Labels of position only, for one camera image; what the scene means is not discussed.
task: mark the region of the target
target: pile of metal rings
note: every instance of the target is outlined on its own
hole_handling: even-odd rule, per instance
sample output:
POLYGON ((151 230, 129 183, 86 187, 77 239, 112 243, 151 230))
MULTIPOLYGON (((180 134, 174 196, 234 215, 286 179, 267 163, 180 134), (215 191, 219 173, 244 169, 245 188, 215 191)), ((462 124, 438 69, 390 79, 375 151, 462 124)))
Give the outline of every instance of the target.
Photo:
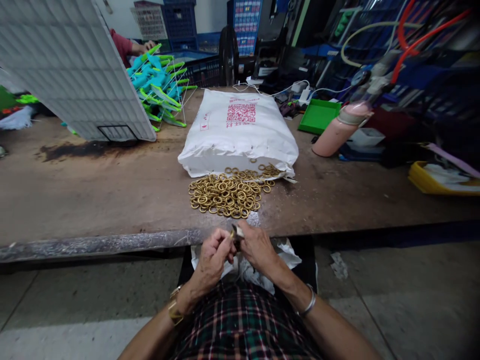
POLYGON ((199 209, 201 213, 247 219, 251 211, 260 209, 262 191, 268 194, 275 186, 275 181, 267 179, 280 174, 272 164, 262 164, 258 170, 261 173, 227 167, 225 173, 218 176, 211 174, 192 181, 188 186, 191 208, 199 209))

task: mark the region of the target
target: gold watch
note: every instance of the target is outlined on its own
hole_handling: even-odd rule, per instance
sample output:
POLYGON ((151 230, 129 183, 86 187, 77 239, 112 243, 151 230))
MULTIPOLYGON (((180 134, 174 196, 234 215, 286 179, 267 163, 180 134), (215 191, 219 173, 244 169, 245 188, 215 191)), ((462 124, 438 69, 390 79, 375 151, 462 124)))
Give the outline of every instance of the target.
POLYGON ((175 288, 170 294, 170 303, 168 304, 168 315, 170 319, 173 321, 173 325, 177 326, 182 322, 184 316, 180 313, 179 308, 177 306, 177 296, 180 292, 180 289, 183 285, 175 288))

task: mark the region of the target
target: yellow tray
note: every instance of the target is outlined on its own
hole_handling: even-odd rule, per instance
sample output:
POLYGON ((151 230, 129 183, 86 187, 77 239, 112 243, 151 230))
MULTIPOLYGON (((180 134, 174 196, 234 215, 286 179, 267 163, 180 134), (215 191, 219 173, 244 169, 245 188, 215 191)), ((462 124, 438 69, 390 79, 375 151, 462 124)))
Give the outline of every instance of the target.
MULTIPOLYGON (((419 188, 422 193, 453 196, 480 196, 480 192, 450 190, 438 183, 424 170, 424 166, 427 164, 426 161, 416 161, 410 166, 410 170, 408 171, 408 179, 419 188)), ((478 187, 480 186, 480 181, 471 180, 464 182, 462 185, 478 187)))

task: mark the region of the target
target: worn table surface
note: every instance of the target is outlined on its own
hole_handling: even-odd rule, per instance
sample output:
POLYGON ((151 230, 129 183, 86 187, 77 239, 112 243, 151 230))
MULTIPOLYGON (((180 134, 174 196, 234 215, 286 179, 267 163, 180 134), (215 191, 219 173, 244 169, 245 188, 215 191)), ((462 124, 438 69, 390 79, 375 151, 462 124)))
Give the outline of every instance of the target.
MULTIPOLYGON (((187 128, 163 124, 157 142, 87 143, 43 118, 0 132, 0 262, 112 254, 199 243, 231 219, 191 209, 192 181, 177 161, 203 98, 185 106, 187 128)), ((478 218, 476 199, 422 194, 407 167, 340 162, 311 151, 312 135, 287 121, 298 147, 298 183, 278 181, 249 221, 293 236, 478 218)))

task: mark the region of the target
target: red qr code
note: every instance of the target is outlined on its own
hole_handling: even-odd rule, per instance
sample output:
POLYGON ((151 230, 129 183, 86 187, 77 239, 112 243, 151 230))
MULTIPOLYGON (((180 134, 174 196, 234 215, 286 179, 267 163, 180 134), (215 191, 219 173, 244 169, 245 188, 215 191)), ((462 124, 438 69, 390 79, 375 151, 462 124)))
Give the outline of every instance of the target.
POLYGON ((232 104, 228 106, 226 121, 231 123, 254 123, 256 114, 255 104, 232 104))

